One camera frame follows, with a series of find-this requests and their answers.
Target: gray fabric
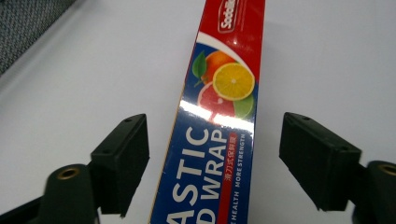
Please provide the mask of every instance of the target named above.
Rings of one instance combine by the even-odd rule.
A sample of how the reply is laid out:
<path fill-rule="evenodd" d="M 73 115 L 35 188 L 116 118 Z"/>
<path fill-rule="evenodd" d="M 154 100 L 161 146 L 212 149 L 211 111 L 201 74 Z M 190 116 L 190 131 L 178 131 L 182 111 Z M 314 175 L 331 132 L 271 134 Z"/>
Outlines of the gray fabric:
<path fill-rule="evenodd" d="M 0 76 L 76 0 L 0 0 Z"/>

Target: white surface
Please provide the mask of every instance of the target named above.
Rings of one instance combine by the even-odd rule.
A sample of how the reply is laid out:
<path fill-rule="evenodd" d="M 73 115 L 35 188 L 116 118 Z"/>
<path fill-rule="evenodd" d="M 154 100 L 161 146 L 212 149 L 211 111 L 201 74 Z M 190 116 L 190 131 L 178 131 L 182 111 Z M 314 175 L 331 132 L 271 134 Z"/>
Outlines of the white surface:
<path fill-rule="evenodd" d="M 125 219 L 147 223 L 204 0 L 79 0 L 0 78 L 0 213 L 43 193 L 124 118 L 148 115 L 150 161 Z M 396 162 L 396 3 L 267 0 L 249 224 L 351 223 L 317 212 L 278 158 L 283 113 Z"/>

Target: green leaf illustration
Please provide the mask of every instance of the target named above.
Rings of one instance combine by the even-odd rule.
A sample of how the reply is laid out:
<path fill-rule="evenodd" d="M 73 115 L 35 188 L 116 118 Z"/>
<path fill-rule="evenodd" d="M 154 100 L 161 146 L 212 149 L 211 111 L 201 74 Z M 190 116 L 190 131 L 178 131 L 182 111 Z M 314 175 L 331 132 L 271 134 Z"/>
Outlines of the green leaf illustration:
<path fill-rule="evenodd" d="M 206 57 L 204 52 L 202 51 L 192 63 L 192 73 L 197 78 L 201 78 L 201 76 L 203 76 L 205 72 L 206 72 Z"/>

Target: brass insert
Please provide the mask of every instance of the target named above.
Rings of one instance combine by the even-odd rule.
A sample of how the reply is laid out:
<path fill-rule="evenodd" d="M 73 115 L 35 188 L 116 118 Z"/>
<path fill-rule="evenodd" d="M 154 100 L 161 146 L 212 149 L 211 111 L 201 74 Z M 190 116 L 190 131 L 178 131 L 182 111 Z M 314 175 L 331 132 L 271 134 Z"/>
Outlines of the brass insert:
<path fill-rule="evenodd" d="M 388 165 L 388 164 L 381 164 L 381 165 L 378 165 L 378 167 L 380 170 L 382 170 L 386 174 L 396 176 L 396 166 Z"/>
<path fill-rule="evenodd" d="M 58 174 L 58 179 L 60 180 L 66 180 L 75 177 L 76 175 L 79 174 L 79 169 L 75 167 L 67 168 L 62 170 Z"/>

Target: cling film box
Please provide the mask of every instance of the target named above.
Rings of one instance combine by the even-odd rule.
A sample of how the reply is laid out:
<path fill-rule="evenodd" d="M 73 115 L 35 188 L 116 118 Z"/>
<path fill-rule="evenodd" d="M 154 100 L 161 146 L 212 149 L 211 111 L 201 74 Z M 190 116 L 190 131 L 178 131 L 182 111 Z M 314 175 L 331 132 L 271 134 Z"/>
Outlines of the cling film box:
<path fill-rule="evenodd" d="M 248 223 L 263 17 L 206 1 L 149 223 Z"/>

